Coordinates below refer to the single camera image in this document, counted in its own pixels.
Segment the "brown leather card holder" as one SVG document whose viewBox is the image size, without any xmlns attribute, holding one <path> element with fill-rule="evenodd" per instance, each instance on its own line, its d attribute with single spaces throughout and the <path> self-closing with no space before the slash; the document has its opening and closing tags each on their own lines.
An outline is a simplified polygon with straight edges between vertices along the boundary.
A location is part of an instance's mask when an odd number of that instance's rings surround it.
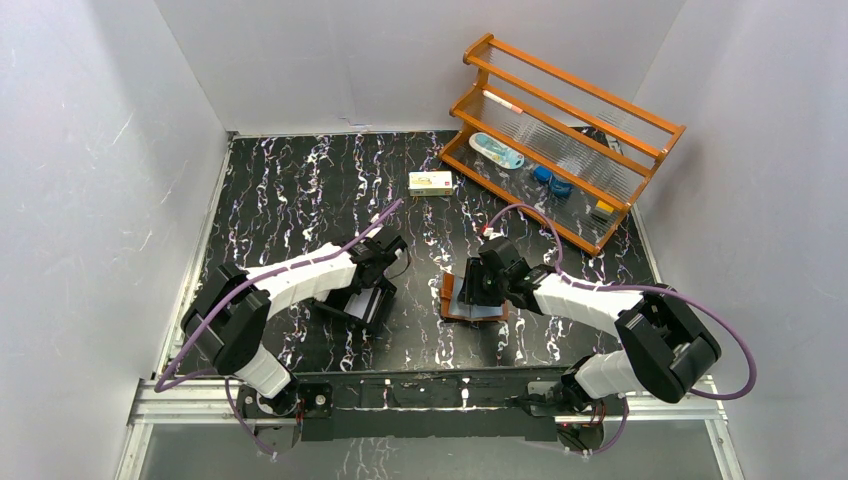
<svg viewBox="0 0 848 480">
<path fill-rule="evenodd" d="M 463 279 L 449 272 L 442 273 L 442 286 L 439 299 L 440 317 L 445 321 L 464 321 L 469 323 L 503 322 L 509 317 L 506 304 L 499 307 L 479 306 L 464 303 L 460 299 Z"/>
</svg>

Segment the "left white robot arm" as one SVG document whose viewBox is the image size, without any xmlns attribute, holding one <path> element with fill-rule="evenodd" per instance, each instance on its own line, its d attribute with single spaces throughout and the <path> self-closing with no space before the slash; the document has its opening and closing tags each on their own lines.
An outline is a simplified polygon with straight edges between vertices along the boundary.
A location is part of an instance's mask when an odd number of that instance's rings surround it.
<svg viewBox="0 0 848 480">
<path fill-rule="evenodd" d="M 301 255 L 288 270 L 280 263 L 251 269 L 224 263 L 180 327 L 186 336 L 199 336 L 194 346 L 217 374 L 242 380 L 271 414 L 286 416 L 298 404 L 297 380 L 263 345 L 267 321 L 305 303 L 320 319 L 374 330 L 396 293 L 387 270 L 406 249 L 397 230 L 379 227 L 349 249 L 327 243 Z"/>
</svg>

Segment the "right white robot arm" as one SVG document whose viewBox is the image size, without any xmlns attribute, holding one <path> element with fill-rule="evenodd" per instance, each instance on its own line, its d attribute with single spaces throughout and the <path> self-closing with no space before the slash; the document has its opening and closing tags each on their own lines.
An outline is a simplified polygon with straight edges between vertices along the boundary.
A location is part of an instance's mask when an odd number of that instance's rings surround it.
<svg viewBox="0 0 848 480">
<path fill-rule="evenodd" d="M 547 391 L 515 400 L 526 405 L 587 414 L 605 397 L 635 391 L 677 403 L 722 354 L 674 290 L 610 291 L 581 283 L 551 265 L 530 266 L 504 237 L 485 241 L 467 259 L 458 300 L 472 312 L 510 303 L 537 315 L 576 320 L 619 340 L 620 349 L 583 357 Z"/>
</svg>

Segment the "black card tray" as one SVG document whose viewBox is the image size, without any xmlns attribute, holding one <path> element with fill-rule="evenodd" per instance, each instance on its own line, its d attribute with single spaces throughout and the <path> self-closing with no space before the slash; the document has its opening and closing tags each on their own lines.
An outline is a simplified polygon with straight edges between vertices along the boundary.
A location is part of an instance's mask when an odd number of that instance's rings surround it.
<svg viewBox="0 0 848 480">
<path fill-rule="evenodd" d="M 323 321 L 343 323 L 377 333 L 391 310 L 397 289 L 383 278 L 375 287 L 331 290 L 324 300 L 306 302 L 310 312 Z"/>
</svg>

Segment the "small yellow white box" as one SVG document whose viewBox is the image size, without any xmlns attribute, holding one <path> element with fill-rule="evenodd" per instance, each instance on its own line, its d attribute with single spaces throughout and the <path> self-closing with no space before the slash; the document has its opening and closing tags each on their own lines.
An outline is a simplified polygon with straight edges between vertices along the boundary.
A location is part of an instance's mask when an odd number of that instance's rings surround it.
<svg viewBox="0 0 848 480">
<path fill-rule="evenodd" d="M 411 197 L 446 197 L 453 194 L 454 180 L 450 171 L 415 171 L 408 174 Z"/>
</svg>

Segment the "blue round cap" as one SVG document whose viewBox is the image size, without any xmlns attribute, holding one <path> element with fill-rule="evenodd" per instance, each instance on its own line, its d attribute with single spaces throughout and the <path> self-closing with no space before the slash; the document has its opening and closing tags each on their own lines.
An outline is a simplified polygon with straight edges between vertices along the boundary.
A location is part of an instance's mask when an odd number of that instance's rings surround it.
<svg viewBox="0 0 848 480">
<path fill-rule="evenodd" d="M 542 184 L 548 184 L 553 177 L 553 174 L 549 169 L 543 166 L 536 166 L 533 170 L 533 177 L 536 181 Z"/>
<path fill-rule="evenodd" d="M 569 198 L 574 189 L 571 183 L 558 178 L 552 178 L 548 187 L 551 194 L 557 198 Z"/>
</svg>

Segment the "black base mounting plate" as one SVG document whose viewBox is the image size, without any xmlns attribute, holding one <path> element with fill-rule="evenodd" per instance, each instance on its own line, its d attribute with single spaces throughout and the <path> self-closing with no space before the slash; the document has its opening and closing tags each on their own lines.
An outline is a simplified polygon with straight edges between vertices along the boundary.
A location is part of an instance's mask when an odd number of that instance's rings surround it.
<svg viewBox="0 0 848 480">
<path fill-rule="evenodd" d="M 307 372 L 297 379 L 307 400 L 304 438 L 521 437 L 554 441 L 557 429 L 593 414 L 522 407 L 530 385 L 549 387 L 561 367 L 420 371 Z"/>
</svg>

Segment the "light blue packaged item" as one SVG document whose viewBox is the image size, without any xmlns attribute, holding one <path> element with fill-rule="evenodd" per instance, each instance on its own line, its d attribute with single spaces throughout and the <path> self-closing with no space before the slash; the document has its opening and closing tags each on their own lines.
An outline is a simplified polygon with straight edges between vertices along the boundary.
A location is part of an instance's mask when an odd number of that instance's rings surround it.
<svg viewBox="0 0 848 480">
<path fill-rule="evenodd" d="M 525 163 L 523 154 L 487 133 L 477 132 L 472 134 L 468 143 L 478 154 L 503 169 L 516 170 Z"/>
</svg>

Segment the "yellow black small block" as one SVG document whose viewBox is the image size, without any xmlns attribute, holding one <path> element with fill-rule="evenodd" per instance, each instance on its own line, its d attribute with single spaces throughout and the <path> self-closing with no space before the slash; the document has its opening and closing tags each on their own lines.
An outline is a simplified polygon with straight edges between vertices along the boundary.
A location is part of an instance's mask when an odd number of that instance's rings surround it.
<svg viewBox="0 0 848 480">
<path fill-rule="evenodd" d="M 601 200 L 598 200 L 590 211 L 590 215 L 592 217 L 600 219 L 601 221 L 608 221 L 613 218 L 615 214 L 615 208 Z"/>
</svg>

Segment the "orange wooden shelf rack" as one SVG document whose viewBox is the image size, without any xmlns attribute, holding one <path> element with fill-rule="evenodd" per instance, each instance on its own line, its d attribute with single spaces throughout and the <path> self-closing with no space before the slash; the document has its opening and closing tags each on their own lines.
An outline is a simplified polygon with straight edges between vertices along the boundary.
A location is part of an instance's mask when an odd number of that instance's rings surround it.
<svg viewBox="0 0 848 480">
<path fill-rule="evenodd" d="M 459 133 L 442 160 L 509 203 L 536 208 L 556 232 L 583 251 L 599 253 L 627 217 L 686 128 L 661 118 L 487 33 L 469 46 L 465 64 L 476 68 L 472 86 L 450 109 Z M 523 109 L 516 114 L 485 98 L 489 90 Z M 525 157 L 507 170 L 468 143 L 484 132 Z M 536 166 L 571 183 L 557 198 L 533 177 Z M 590 215 L 601 200 L 615 208 L 608 221 Z"/>
</svg>

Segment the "white pink marker pen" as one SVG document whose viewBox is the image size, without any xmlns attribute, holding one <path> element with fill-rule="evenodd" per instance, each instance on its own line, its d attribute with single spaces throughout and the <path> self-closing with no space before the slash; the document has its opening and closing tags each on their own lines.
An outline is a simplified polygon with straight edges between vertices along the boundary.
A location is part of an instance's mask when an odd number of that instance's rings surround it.
<svg viewBox="0 0 848 480">
<path fill-rule="evenodd" d="M 498 104 L 498 105 L 500 105 L 500 106 L 502 106 L 502 107 L 504 107 L 504 108 L 516 113 L 516 114 L 522 114 L 523 113 L 522 108 L 520 108 L 519 106 L 514 105 L 513 103 L 501 98 L 500 96 L 496 95 L 495 93 L 493 93 L 489 90 L 483 90 L 482 94 L 485 98 L 491 100 L 492 102 L 495 102 L 496 104 Z"/>
</svg>

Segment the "aluminium frame rail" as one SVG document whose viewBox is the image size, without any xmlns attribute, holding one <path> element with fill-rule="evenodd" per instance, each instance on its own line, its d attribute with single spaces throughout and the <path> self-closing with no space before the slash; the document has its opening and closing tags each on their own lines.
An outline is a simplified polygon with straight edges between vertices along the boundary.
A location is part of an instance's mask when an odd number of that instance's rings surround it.
<svg viewBox="0 0 848 480">
<path fill-rule="evenodd" d="M 142 380 L 136 390 L 128 420 L 128 434 L 115 477 L 138 479 L 155 425 L 233 424 L 227 400 L 239 384 L 222 379 L 188 380 L 157 393 L 153 380 Z M 627 395 L 630 425 L 637 421 L 703 421 L 723 479 L 742 479 L 744 473 L 728 430 L 722 403 L 689 396 L 677 404 L 663 403 L 646 393 Z"/>
</svg>

